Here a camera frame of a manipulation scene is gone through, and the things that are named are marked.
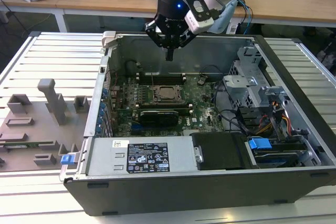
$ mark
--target metal frame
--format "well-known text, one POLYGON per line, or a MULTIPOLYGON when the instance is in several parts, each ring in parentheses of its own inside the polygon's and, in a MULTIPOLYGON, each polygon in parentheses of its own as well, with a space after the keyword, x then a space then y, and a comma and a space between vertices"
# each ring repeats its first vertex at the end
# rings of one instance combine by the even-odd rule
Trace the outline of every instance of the metal frame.
MULTIPOLYGON (((226 34, 235 34, 238 24, 243 18, 233 17, 228 25, 226 34)), ((287 19, 270 19, 270 18, 253 18, 252 24, 270 24, 270 25, 285 25, 285 26, 313 26, 313 27, 336 27, 336 23, 329 22, 312 22, 300 20, 287 20, 287 19)))
MULTIPOLYGON (((153 18, 155 13, 144 12, 120 12, 111 10, 85 10, 85 9, 66 9, 66 8, 41 8, 26 6, 8 6, 13 12, 23 13, 50 13, 56 18, 58 29, 61 33, 69 31, 68 24, 64 15, 92 15, 92 16, 117 16, 117 17, 136 17, 136 18, 153 18)), ((7 11, 5 6, 0 6, 0 11, 7 11)))
MULTIPOLYGON (((92 16, 113 16, 113 17, 135 17, 135 18, 153 18, 155 13, 146 12, 121 12, 113 10, 85 10, 85 9, 66 9, 66 8, 40 8, 40 7, 26 7, 26 6, 9 6, 14 12, 24 13, 50 13, 56 18, 59 31, 67 33, 69 31, 64 15, 92 15, 92 16)), ((0 11, 7 11, 5 6, 0 6, 0 11)), ((241 17, 233 17, 228 25, 226 34, 235 34, 237 25, 241 22, 241 17)), ((272 24, 272 25, 288 25, 288 26, 314 26, 314 27, 336 27, 336 23, 328 22, 311 22, 299 20, 285 20, 285 19, 265 19, 253 18, 252 24, 272 24)))

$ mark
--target slotted metal surface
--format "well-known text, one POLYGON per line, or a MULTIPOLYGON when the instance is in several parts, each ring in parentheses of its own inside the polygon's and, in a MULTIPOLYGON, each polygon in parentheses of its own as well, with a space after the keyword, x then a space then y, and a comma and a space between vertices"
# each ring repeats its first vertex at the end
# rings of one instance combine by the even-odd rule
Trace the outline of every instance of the slotted metal surface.
POLYGON ((16 61, 0 78, 0 123, 9 112, 12 94, 26 94, 31 101, 46 101, 37 90, 41 78, 55 79, 55 91, 66 101, 77 95, 89 100, 99 71, 101 34, 41 33, 29 38, 16 61))
MULTIPOLYGON (((291 39, 266 39, 283 65, 336 133, 336 88, 333 76, 302 44, 291 39)), ((280 85, 270 68, 266 69, 275 85, 280 85)))

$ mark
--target blue latch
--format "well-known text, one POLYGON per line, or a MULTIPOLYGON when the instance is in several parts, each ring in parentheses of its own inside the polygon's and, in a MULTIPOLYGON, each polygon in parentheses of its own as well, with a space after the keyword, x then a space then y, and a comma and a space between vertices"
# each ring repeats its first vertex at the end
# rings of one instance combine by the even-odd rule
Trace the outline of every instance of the blue latch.
POLYGON ((75 164, 75 154, 66 154, 61 158, 62 165, 74 165, 75 164))
POLYGON ((248 141, 251 149, 272 149, 272 145, 268 138, 252 138, 248 141))

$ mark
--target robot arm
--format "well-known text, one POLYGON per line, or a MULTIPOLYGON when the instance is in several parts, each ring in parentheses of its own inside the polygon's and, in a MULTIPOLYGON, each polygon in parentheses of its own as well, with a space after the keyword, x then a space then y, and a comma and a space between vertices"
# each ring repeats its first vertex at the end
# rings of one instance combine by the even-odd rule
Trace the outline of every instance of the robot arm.
POLYGON ((166 60, 172 61, 174 49, 186 46, 197 34, 208 31, 219 18, 220 25, 217 24, 217 28, 213 30, 219 31, 220 27, 226 27, 227 24, 223 24, 223 21, 229 21, 233 12, 226 12, 225 9, 232 5, 232 1, 236 2, 236 0, 158 0, 158 12, 154 20, 146 24, 145 31, 159 47, 166 50, 166 60), (157 27, 162 35, 156 32, 157 27))

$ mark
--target barcode sticker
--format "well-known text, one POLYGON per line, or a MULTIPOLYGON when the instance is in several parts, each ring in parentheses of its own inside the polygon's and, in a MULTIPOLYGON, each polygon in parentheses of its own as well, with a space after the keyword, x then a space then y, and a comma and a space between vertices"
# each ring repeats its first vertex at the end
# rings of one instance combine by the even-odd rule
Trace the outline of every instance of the barcode sticker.
POLYGON ((113 140, 112 148, 127 148, 129 140, 113 140))

